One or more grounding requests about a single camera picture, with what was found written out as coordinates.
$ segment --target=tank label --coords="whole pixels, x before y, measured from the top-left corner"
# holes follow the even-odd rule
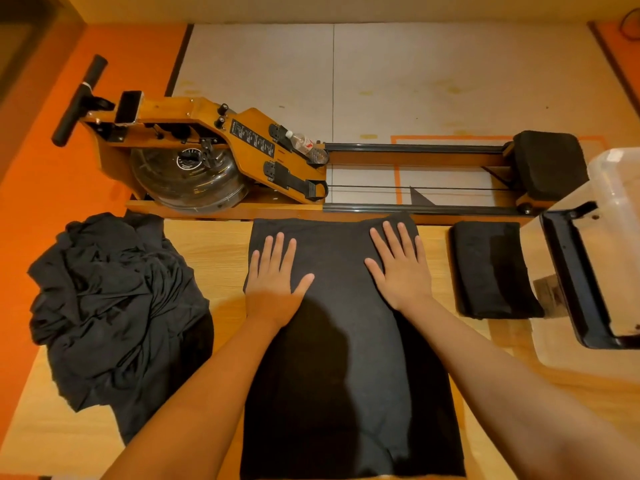
[[[233,120],[233,122],[231,122],[231,134],[233,136],[237,136],[242,141],[250,144],[257,150],[260,150],[268,157],[273,158],[273,154],[276,151],[276,145],[270,141],[267,141],[255,131],[250,130],[249,128],[244,126],[244,124],[238,123],[236,120]]]

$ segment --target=plastic bottle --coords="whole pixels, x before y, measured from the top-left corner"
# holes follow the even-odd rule
[[[300,133],[287,131],[286,137],[291,140],[293,147],[308,158],[311,163],[326,165],[329,163],[329,154],[322,148],[317,148],[313,141]]]

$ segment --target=person's left arm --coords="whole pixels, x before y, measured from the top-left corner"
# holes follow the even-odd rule
[[[283,243],[282,233],[275,244],[268,236],[262,257],[253,252],[240,330],[156,412],[103,479],[217,477],[262,356],[314,280],[306,275],[291,292],[296,241],[284,259]]]

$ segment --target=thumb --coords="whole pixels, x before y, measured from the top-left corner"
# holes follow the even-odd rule
[[[378,287],[378,289],[380,289],[380,286],[384,286],[385,274],[380,269],[380,266],[378,265],[378,263],[371,258],[366,258],[364,260],[364,265],[367,267],[367,269],[373,276],[373,281],[376,282],[376,286]]]
[[[298,287],[296,288],[296,290],[293,291],[293,294],[299,297],[300,299],[302,299],[305,293],[307,292],[307,290],[309,290],[309,286],[311,286],[311,283],[314,282],[315,278],[316,278],[315,274],[304,275],[300,280],[300,284],[298,284]]]

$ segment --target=forearm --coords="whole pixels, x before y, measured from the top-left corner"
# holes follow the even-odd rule
[[[104,476],[216,478],[277,327],[247,320],[160,408]]]
[[[414,307],[407,318],[519,478],[630,475],[629,463],[637,464],[635,445],[435,300]]]

